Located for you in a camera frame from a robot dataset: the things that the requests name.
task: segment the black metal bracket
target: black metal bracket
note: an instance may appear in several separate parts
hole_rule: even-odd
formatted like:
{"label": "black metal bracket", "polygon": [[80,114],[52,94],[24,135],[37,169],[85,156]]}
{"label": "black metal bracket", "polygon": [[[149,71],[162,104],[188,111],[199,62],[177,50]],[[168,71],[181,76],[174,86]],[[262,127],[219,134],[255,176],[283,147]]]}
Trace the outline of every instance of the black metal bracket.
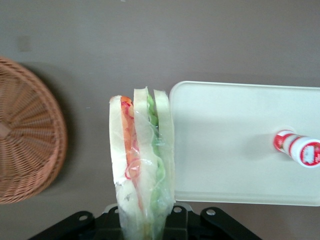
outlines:
{"label": "black metal bracket", "polygon": [[[190,209],[173,207],[163,240],[261,240],[217,207],[205,208],[200,215]],[[88,211],[77,212],[29,240],[123,240],[118,207],[97,218]]]}

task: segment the white plastic lid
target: white plastic lid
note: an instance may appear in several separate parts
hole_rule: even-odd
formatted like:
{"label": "white plastic lid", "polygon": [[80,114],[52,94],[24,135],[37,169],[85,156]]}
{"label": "white plastic lid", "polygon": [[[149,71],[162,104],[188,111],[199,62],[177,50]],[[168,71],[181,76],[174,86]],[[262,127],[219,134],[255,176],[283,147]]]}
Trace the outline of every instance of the white plastic lid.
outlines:
{"label": "white plastic lid", "polygon": [[291,157],[305,168],[320,167],[320,140],[303,136],[290,149]]}

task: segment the bottle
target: bottle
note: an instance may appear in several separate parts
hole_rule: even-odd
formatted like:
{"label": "bottle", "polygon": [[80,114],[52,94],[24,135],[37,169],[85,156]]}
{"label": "bottle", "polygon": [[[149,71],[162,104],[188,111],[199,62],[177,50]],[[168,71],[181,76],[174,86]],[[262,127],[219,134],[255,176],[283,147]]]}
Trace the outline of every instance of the bottle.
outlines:
{"label": "bottle", "polygon": [[291,130],[282,130],[275,135],[273,146],[306,168],[320,167],[320,140],[318,139],[298,135]]}

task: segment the woven basket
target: woven basket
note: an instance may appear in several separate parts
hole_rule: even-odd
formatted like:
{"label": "woven basket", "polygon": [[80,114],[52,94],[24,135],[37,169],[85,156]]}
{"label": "woven basket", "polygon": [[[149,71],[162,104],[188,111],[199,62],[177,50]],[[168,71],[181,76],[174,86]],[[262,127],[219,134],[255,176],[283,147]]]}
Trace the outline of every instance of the woven basket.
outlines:
{"label": "woven basket", "polygon": [[66,125],[53,95],[33,73],[0,56],[0,204],[47,188],[66,150]]}

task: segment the sandwich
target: sandwich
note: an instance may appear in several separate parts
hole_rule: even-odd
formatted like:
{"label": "sandwich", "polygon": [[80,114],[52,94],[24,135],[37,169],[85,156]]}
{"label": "sandwich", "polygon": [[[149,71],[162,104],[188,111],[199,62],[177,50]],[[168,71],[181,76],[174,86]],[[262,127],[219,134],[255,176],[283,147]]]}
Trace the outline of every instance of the sandwich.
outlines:
{"label": "sandwich", "polygon": [[164,91],[110,99],[109,137],[119,220],[126,240],[161,239],[175,203],[174,125]]}

